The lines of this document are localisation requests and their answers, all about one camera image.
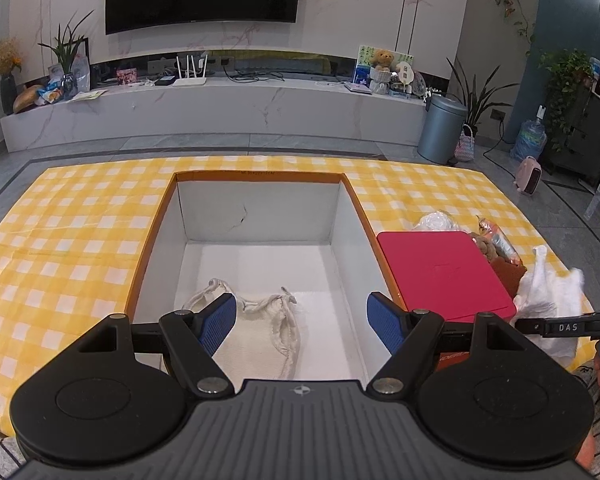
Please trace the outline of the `white drawstring cloth pouch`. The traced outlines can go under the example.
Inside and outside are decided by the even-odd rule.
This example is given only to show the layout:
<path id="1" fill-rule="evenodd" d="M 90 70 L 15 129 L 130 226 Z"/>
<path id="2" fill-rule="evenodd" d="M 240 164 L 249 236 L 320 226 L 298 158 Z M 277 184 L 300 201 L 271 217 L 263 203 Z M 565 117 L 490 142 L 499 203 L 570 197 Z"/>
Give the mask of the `white drawstring cloth pouch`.
<path id="1" fill-rule="evenodd" d="M 281 288 L 245 298 L 226 281 L 212 278 L 203 285 L 178 286 L 174 307 L 199 312 L 224 292 L 235 296 L 236 322 L 213 359 L 234 387 L 239 389 L 246 379 L 294 378 L 301 347 L 294 295 Z"/>

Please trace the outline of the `white crinkled plastic bag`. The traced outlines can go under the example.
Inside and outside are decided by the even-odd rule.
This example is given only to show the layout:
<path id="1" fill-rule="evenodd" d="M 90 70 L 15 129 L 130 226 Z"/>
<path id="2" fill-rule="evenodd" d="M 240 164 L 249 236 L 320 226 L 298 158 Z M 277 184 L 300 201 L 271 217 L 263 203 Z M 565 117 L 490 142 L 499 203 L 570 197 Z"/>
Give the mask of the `white crinkled plastic bag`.
<path id="1" fill-rule="evenodd" d="M 568 318 L 584 313 L 582 296 L 584 276 L 580 269 L 571 269 L 559 276 L 548 264 L 548 249 L 544 245 L 533 248 L 535 263 L 521 278 L 514 305 L 517 314 L 510 324 L 520 318 Z M 565 368 L 574 363 L 579 339 L 543 338 L 527 335 L 545 353 Z"/>

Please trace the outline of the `red box lid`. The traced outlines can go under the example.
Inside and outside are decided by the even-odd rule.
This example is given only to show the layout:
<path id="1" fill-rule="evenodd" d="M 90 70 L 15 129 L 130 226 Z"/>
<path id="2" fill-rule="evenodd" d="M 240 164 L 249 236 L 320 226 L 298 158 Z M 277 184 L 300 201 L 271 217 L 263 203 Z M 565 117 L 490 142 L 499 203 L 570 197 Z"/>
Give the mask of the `red box lid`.
<path id="1" fill-rule="evenodd" d="M 477 244 L 460 231 L 381 232 L 377 240 L 405 307 L 429 310 L 450 322 L 479 312 L 508 321 L 513 299 Z"/>

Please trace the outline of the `orange cardboard storage box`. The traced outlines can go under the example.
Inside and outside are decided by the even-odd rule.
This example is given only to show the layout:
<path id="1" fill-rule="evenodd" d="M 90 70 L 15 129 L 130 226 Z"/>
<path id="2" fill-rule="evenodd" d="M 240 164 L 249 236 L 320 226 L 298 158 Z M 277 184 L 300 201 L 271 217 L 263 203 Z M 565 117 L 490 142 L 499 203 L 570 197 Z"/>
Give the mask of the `orange cardboard storage box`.
<path id="1" fill-rule="evenodd" d="M 372 292 L 396 294 L 388 263 L 342 174 L 179 174 L 150 229 L 129 316 L 155 322 L 178 286 L 219 278 L 237 295 L 294 295 L 291 380 L 367 382 L 389 353 L 367 323 Z"/>

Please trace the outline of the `brown plush toy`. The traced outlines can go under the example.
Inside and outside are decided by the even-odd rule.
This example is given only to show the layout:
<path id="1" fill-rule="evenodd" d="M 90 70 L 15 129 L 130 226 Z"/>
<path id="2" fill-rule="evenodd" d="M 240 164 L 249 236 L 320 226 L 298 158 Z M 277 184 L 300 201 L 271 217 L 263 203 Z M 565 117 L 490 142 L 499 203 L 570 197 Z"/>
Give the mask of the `brown plush toy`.
<path id="1" fill-rule="evenodd" d="M 486 260 L 493 262 L 498 258 L 498 251 L 496 250 L 495 245 L 485 236 L 475 232 L 471 232 L 469 236 L 479 248 L 480 252 L 486 257 Z"/>

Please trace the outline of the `gold foil snack packet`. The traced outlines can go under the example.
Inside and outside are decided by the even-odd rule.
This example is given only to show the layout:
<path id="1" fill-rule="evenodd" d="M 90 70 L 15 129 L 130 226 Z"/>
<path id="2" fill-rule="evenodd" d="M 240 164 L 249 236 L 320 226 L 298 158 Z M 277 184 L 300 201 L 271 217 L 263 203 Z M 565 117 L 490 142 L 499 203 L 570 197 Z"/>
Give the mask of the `gold foil snack packet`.
<path id="1" fill-rule="evenodd" d="M 520 255 L 518 255 L 513 244 L 495 222 L 487 218 L 478 218 L 477 233 L 485 236 L 495 245 L 496 250 L 498 251 L 498 258 L 501 258 L 514 266 L 522 265 Z"/>

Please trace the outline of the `pink small heater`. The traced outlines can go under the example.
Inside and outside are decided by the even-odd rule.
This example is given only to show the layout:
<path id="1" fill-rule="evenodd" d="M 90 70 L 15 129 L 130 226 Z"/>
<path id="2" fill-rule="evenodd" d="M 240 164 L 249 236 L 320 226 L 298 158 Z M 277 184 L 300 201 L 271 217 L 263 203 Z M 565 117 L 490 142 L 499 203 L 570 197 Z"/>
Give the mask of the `pink small heater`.
<path id="1" fill-rule="evenodd" d="M 527 156 L 522 160 L 515 174 L 514 185 L 524 194 L 532 195 L 542 180 L 542 168 L 538 161 Z"/>

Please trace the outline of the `yellow white checkered blanket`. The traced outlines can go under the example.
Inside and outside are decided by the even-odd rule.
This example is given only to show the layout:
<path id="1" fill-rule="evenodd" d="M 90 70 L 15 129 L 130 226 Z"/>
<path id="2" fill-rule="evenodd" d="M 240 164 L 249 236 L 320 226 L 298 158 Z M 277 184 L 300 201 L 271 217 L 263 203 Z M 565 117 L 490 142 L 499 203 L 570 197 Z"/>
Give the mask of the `yellow white checkered blanket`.
<path id="1" fill-rule="evenodd" d="M 298 171 L 345 176 L 375 232 L 441 210 L 461 226 L 493 220 L 524 261 L 542 236 L 483 174 L 405 162 L 196 156 L 50 168 L 0 223 L 0 433 L 34 372 L 100 318 L 129 307 L 150 230 L 178 174 Z"/>

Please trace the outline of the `grey blue trash bin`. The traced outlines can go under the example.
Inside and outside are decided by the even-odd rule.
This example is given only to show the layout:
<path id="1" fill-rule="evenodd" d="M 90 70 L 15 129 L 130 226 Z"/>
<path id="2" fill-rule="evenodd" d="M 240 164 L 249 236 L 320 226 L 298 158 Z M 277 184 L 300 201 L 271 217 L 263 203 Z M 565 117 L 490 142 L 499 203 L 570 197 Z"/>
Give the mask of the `grey blue trash bin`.
<path id="1" fill-rule="evenodd" d="M 454 151 L 467 117 L 461 102 L 434 94 L 426 101 L 426 120 L 417 153 L 424 159 L 446 165 Z"/>

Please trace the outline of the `blue water jug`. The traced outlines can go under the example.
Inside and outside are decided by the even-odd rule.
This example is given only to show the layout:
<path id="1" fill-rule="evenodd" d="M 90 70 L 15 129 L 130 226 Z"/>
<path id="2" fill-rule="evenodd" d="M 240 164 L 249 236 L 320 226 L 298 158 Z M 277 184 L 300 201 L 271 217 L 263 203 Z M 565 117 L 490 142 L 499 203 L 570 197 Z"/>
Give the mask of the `blue water jug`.
<path id="1" fill-rule="evenodd" d="M 522 162 L 527 157 L 539 159 L 546 144 L 547 136 L 543 124 L 546 108 L 540 105 L 534 119 L 523 122 L 509 155 Z"/>

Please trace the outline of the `green potted plant by bin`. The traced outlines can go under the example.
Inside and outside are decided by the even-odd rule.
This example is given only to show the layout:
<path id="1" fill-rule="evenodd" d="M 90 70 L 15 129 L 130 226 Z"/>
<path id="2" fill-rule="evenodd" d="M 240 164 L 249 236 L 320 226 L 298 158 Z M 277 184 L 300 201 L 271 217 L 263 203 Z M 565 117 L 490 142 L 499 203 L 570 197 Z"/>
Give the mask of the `green potted plant by bin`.
<path id="1" fill-rule="evenodd" d="M 452 99 L 456 99 L 462 104 L 466 110 L 465 124 L 471 128 L 471 133 L 475 136 L 478 132 L 478 125 L 480 118 L 488 110 L 493 110 L 498 107 L 511 107 L 512 104 L 505 101 L 498 100 L 498 94 L 504 90 L 518 87 L 516 82 L 511 84 L 492 84 L 493 79 L 500 71 L 501 66 L 497 65 L 494 67 L 492 72 L 483 81 L 482 86 L 478 85 L 477 76 L 474 75 L 469 78 L 464 70 L 462 62 L 457 61 L 452 63 L 448 62 L 450 69 L 452 70 L 452 77 L 457 82 L 457 88 L 459 92 L 453 93 L 448 92 L 448 96 Z"/>

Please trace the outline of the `marble tv console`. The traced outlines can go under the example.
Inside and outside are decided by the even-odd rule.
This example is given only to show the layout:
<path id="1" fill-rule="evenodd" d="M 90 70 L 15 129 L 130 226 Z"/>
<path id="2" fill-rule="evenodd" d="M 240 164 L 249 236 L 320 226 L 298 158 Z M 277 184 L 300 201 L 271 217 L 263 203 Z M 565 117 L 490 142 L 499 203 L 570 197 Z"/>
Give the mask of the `marble tv console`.
<path id="1" fill-rule="evenodd" d="M 158 134 L 254 133 L 326 136 L 415 145 L 426 118 L 416 99 L 349 91 L 340 81 L 210 77 L 202 86 L 107 89 L 2 118 L 11 152 Z"/>

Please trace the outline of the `teddy bear on console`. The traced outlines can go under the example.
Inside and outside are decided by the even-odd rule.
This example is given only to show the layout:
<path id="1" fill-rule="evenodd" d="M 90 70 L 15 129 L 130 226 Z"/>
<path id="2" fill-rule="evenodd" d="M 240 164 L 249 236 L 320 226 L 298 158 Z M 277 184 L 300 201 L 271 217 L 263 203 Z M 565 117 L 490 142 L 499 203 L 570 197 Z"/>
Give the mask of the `teddy bear on console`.
<path id="1" fill-rule="evenodd" d="M 394 53 L 386 49 L 375 49 L 370 58 L 370 67 L 382 72 L 390 72 L 394 61 Z"/>

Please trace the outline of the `green plant in vase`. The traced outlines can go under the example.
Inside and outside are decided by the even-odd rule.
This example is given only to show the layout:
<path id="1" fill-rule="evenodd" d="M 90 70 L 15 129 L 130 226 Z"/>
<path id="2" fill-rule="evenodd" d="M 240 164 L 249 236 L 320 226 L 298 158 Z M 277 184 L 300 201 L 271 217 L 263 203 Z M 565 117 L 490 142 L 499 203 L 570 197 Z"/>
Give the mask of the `green plant in vase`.
<path id="1" fill-rule="evenodd" d="M 46 44 L 45 42 L 38 43 L 41 48 L 52 51 L 57 58 L 57 63 L 62 69 L 59 88 L 61 88 L 62 97 L 65 100 L 73 98 L 76 95 L 76 90 L 78 90 L 76 76 L 74 76 L 72 71 L 72 64 L 76 59 L 80 45 L 86 40 L 86 36 L 79 33 L 79 28 L 92 14 L 93 10 L 85 14 L 76 23 L 73 21 L 74 16 L 72 16 L 65 26 L 57 26 L 56 34 L 51 44 Z"/>

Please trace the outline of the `dried flowers dark vase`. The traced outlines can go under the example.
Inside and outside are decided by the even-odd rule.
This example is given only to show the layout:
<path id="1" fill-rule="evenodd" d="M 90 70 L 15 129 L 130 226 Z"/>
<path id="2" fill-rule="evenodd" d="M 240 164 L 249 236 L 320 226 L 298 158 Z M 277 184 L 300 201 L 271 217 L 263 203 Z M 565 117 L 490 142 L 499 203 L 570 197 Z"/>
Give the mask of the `dried flowers dark vase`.
<path id="1" fill-rule="evenodd" d="M 21 70 L 22 59 L 16 38 L 0 40 L 0 96 L 5 115 L 14 112 L 17 85 L 14 70 Z"/>

